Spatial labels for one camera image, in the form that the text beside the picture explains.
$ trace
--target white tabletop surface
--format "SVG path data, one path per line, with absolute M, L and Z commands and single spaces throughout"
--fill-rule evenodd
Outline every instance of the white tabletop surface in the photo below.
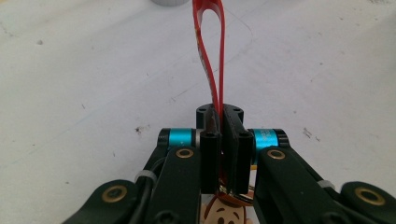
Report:
M 224 101 L 245 126 L 283 129 L 337 190 L 395 196 L 396 1 L 223 5 Z M 203 33 L 217 70 L 213 12 Z M 210 100 L 191 1 L 0 0 L 0 223 L 62 222 Z

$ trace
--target gray round object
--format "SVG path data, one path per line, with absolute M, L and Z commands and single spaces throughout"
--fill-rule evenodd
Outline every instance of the gray round object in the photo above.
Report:
M 189 0 L 151 0 L 151 1 L 163 7 L 176 7 L 185 4 Z

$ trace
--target cable tie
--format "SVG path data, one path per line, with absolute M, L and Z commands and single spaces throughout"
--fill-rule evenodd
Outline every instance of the cable tie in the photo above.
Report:
M 321 188 L 325 189 L 325 188 L 332 188 L 335 189 L 335 186 L 332 182 L 330 182 L 330 180 L 319 180 L 318 184 L 320 185 Z
M 140 176 L 145 176 L 145 177 L 152 179 L 152 182 L 154 182 L 154 185 L 157 182 L 157 176 L 150 170 L 142 170 L 139 173 L 137 173 L 137 175 L 134 177 L 134 182 L 136 182 Z

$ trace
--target red strap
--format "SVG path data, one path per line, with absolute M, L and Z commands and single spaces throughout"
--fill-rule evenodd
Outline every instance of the red strap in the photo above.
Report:
M 221 37 L 219 48 L 219 94 L 216 88 L 213 70 L 210 66 L 209 59 L 206 54 L 204 41 L 201 36 L 201 22 L 204 11 L 211 9 L 218 14 L 221 24 Z M 212 91 L 213 106 L 219 114 L 220 123 L 222 123 L 223 110 L 223 73 L 224 73 L 224 34 L 225 34 L 225 20 L 224 9 L 221 0 L 192 0 L 192 14 L 194 17 L 195 33 L 197 37 L 198 51 L 201 57 L 202 65 L 206 71 L 206 76 L 209 81 L 210 90 Z

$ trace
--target brass ring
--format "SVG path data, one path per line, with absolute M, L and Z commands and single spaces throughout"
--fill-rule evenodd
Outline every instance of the brass ring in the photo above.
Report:
M 267 155 L 274 160 L 283 160 L 286 158 L 285 153 L 283 153 L 282 151 L 276 150 L 276 149 L 268 150 Z
M 366 195 L 364 195 L 364 193 L 371 194 L 371 196 L 374 196 L 374 198 L 373 199 L 368 198 Z M 358 198 L 362 199 L 364 202 L 370 203 L 372 205 L 381 206 L 381 205 L 384 205 L 386 202 L 384 197 L 382 197 L 379 193 L 377 193 L 371 189 L 364 188 L 364 187 L 356 188 L 355 194 L 356 194 L 356 196 L 358 196 Z
M 189 148 L 182 148 L 176 152 L 176 155 L 181 159 L 187 159 L 194 155 L 194 152 Z
M 128 190 L 123 185 L 112 186 L 105 190 L 102 194 L 102 200 L 106 203 L 116 203 L 123 199 Z

